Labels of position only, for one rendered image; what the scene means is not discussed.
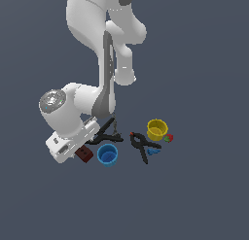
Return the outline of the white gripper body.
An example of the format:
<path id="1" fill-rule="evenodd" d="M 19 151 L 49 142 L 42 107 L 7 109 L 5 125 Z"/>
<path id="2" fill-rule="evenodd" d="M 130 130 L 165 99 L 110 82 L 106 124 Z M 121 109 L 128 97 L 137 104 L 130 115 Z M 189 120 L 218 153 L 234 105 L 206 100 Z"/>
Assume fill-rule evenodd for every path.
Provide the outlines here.
<path id="1" fill-rule="evenodd" d="M 89 118 L 82 123 L 81 130 L 71 138 L 60 137 L 56 132 L 46 141 L 51 155 L 58 163 L 63 163 L 67 158 L 73 157 L 75 152 L 88 140 L 93 140 L 100 126 L 97 118 Z"/>

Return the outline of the dark red brick block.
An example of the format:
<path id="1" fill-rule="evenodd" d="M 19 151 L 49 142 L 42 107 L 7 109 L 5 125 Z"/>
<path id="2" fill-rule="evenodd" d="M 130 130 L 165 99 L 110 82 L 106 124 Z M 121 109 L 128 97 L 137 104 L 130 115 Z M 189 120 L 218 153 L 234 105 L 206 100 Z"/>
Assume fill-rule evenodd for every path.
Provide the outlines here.
<path id="1" fill-rule="evenodd" d="M 79 148 L 75 152 L 75 155 L 78 156 L 84 163 L 87 163 L 93 157 L 92 151 L 85 145 Z"/>

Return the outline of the large black spring clamp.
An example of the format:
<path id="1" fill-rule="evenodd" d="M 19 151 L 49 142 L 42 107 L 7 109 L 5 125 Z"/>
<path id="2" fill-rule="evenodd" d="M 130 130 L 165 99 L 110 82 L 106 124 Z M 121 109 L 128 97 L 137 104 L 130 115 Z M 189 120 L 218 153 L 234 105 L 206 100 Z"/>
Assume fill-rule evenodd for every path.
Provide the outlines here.
<path id="1" fill-rule="evenodd" d="M 107 128 L 114 124 L 114 133 L 112 135 L 108 135 L 105 133 Z M 97 132 L 97 136 L 93 140 L 88 140 L 87 144 L 97 145 L 104 140 L 109 140 L 112 142 L 122 142 L 124 139 L 121 134 L 117 131 L 117 122 L 115 118 L 110 118 Z"/>

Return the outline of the blue plastic cup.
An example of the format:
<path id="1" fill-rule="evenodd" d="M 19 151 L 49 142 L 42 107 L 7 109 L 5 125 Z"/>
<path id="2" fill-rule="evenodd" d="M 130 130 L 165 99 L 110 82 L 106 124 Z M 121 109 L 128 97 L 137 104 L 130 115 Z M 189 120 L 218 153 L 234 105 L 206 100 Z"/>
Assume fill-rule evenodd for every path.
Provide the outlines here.
<path id="1" fill-rule="evenodd" d="M 98 149 L 97 159 L 105 167 L 112 167 L 118 160 L 118 149 L 112 144 L 105 144 Z"/>

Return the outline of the black clamp with orange tip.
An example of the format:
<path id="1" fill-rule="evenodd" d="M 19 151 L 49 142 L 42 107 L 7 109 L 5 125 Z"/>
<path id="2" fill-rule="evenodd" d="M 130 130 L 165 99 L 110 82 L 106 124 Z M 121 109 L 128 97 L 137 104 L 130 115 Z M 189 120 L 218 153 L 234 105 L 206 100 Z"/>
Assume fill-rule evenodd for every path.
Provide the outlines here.
<path id="1" fill-rule="evenodd" d="M 140 151 L 142 159 L 145 163 L 148 163 L 148 149 L 161 149 L 160 144 L 149 142 L 146 137 L 140 133 L 131 132 L 129 137 L 131 145 Z"/>

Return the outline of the yellow plastic cup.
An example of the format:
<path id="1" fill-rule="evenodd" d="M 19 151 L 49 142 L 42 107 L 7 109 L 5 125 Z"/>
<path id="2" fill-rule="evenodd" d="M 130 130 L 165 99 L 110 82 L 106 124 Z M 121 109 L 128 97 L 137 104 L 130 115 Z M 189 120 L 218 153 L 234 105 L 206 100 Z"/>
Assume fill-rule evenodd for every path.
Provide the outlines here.
<path id="1" fill-rule="evenodd" d="M 147 124 L 147 135 L 152 141 L 160 141 L 167 133 L 168 126 L 163 120 L 150 120 Z"/>

